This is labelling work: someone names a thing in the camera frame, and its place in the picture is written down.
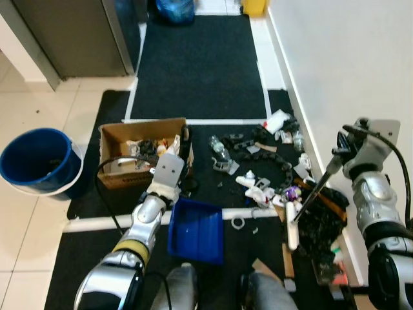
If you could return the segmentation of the blue plastic dustpan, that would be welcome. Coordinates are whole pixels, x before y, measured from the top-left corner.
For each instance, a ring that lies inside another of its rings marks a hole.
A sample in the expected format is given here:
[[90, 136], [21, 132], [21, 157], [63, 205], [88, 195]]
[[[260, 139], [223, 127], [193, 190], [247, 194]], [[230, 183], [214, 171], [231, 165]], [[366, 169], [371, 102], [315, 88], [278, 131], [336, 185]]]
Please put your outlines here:
[[223, 265], [222, 208], [202, 201], [178, 199], [169, 221], [167, 251], [181, 259]]

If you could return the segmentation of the grey handled white hand brush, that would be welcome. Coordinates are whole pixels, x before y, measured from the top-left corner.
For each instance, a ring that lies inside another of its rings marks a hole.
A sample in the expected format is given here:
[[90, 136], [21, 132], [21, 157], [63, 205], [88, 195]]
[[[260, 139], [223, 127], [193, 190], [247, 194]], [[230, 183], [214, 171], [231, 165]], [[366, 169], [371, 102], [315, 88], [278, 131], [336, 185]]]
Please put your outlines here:
[[330, 198], [321, 195], [322, 189], [327, 185], [328, 179], [332, 175], [338, 173], [342, 166], [342, 157], [340, 157], [339, 154], [334, 154], [332, 160], [330, 160], [330, 163], [327, 165], [327, 169], [325, 169], [325, 173], [322, 175], [321, 179], [316, 182], [316, 185], [313, 186], [312, 191], [310, 191], [307, 200], [304, 201], [304, 203], [301, 203], [301, 201], [296, 199], [287, 203], [287, 245], [291, 251], [295, 251], [300, 244], [299, 218], [306, 212], [306, 206], [312, 204], [318, 197], [321, 197], [322, 203], [327, 206], [328, 209], [339, 216], [340, 221], [344, 224], [347, 223], [346, 210], [342, 209], [342, 207], [334, 203], [334, 201], [331, 201]]

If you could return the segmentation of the large clear plastic bottle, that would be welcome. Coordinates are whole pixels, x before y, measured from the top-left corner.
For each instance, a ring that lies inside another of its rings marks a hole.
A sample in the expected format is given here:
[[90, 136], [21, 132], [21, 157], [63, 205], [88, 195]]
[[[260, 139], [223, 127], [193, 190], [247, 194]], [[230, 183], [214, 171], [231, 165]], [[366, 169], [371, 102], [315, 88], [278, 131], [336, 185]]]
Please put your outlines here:
[[230, 161], [230, 153], [218, 136], [213, 135], [209, 138], [209, 145], [213, 156], [219, 161]]

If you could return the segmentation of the small clear plastic bottle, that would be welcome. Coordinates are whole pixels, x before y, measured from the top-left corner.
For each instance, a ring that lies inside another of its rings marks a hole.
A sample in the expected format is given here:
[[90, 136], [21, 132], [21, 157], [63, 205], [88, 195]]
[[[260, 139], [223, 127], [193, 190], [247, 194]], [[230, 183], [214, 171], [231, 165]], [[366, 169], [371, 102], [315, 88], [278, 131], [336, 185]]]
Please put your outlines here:
[[292, 133], [292, 144], [297, 152], [304, 151], [305, 139], [300, 130]]

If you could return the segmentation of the brown cardboard box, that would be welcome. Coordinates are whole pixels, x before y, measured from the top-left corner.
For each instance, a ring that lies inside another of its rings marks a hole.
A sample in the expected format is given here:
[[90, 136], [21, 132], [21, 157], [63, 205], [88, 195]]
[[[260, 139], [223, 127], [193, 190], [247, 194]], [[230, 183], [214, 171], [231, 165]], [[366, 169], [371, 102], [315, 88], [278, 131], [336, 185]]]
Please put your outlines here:
[[[110, 158], [130, 155], [129, 141], [166, 141], [171, 144], [175, 136], [182, 133], [186, 126], [185, 118], [169, 118], [144, 122], [121, 122], [106, 124], [99, 127], [100, 162]], [[152, 163], [136, 162], [109, 163], [103, 171], [97, 173], [101, 183], [107, 189], [132, 188], [138, 185], [148, 185], [153, 177], [150, 168]]]

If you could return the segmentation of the white carton with red print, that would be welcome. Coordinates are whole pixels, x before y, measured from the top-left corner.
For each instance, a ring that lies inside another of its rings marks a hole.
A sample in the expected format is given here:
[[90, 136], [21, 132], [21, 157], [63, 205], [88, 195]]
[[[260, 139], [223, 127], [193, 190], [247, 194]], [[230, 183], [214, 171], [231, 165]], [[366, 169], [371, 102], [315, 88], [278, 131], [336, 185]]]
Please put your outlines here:
[[273, 112], [263, 123], [261, 124], [263, 129], [274, 135], [279, 130], [283, 129], [286, 122], [292, 119], [289, 113], [283, 112], [283, 110], [278, 109]]

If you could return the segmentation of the black garbage bag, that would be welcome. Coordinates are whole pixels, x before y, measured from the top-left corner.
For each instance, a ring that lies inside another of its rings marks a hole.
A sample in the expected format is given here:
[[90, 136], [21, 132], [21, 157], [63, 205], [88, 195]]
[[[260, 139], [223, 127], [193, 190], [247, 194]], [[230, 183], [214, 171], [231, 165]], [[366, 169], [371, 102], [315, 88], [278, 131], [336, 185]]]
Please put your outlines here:
[[324, 188], [312, 204], [304, 207], [307, 211], [299, 218], [299, 247], [304, 256], [313, 259], [331, 260], [330, 246], [342, 233], [347, 222], [342, 215], [347, 214], [348, 198], [339, 190]]

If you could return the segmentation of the green label plastic bottle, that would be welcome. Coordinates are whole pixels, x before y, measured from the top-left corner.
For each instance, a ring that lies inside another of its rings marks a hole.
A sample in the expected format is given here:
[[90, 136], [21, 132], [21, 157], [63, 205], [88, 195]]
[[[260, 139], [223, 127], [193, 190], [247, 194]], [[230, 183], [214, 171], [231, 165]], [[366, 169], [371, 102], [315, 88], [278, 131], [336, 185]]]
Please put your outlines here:
[[334, 237], [330, 243], [330, 253], [334, 256], [339, 256], [342, 253], [343, 246], [342, 246], [342, 236]]

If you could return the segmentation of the crushed clear plastic container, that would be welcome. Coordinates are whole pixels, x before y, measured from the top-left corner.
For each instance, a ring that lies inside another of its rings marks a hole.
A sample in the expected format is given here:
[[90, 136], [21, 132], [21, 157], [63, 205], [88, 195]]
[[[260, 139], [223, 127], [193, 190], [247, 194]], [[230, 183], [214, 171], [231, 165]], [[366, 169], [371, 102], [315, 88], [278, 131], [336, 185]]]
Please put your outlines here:
[[316, 283], [319, 286], [349, 286], [346, 265], [343, 261], [312, 261]]

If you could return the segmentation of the blue plastic bag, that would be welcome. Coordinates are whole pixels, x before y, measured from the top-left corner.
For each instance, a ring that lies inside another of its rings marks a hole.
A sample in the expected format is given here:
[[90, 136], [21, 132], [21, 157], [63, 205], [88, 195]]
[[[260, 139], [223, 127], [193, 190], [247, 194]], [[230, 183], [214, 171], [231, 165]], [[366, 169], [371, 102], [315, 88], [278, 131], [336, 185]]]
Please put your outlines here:
[[157, 14], [171, 25], [187, 25], [194, 21], [196, 0], [154, 0]]

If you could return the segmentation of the silver left robot leg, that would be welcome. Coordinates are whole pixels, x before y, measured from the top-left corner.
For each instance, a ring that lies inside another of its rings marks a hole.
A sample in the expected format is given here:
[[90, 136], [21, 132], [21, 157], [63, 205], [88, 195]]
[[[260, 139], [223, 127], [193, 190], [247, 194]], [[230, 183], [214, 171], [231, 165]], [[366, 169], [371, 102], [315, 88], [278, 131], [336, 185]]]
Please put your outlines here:
[[174, 267], [165, 280], [151, 310], [197, 310], [197, 271], [191, 263]]

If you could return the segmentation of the blue plastic bucket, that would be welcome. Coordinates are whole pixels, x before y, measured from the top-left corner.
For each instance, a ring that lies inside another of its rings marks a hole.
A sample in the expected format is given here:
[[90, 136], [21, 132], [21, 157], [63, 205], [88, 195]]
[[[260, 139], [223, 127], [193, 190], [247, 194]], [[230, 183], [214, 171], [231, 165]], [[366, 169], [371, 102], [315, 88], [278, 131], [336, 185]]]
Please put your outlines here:
[[15, 137], [0, 153], [0, 176], [13, 189], [33, 197], [67, 201], [88, 184], [79, 147], [55, 128], [35, 128]]

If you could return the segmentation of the grey door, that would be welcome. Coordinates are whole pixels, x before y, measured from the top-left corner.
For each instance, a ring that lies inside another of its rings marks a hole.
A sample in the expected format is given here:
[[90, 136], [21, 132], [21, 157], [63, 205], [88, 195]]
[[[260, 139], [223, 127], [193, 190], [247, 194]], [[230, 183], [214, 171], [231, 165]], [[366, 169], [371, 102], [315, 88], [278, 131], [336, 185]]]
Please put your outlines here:
[[55, 91], [74, 78], [137, 74], [148, 0], [0, 0], [8, 24], [35, 73], [23, 74], [32, 91]]

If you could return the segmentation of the silver right robot leg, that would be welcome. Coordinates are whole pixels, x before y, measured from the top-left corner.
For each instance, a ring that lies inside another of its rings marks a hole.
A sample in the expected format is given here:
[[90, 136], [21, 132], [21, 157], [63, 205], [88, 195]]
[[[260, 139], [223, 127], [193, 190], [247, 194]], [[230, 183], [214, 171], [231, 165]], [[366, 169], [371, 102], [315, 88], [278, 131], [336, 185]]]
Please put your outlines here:
[[278, 278], [257, 271], [242, 276], [240, 306], [242, 310], [299, 310]]

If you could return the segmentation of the grey plastic bracket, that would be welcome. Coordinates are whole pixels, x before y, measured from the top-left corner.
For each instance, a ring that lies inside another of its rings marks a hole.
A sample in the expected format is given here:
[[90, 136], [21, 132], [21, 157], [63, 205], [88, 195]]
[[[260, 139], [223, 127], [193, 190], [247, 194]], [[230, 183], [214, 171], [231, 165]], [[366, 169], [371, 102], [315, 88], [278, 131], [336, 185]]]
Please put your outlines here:
[[215, 157], [212, 157], [212, 162], [212, 168], [215, 169], [215, 171], [227, 173], [230, 176], [234, 175], [240, 168], [239, 163], [237, 163], [235, 160], [221, 161], [216, 159]]

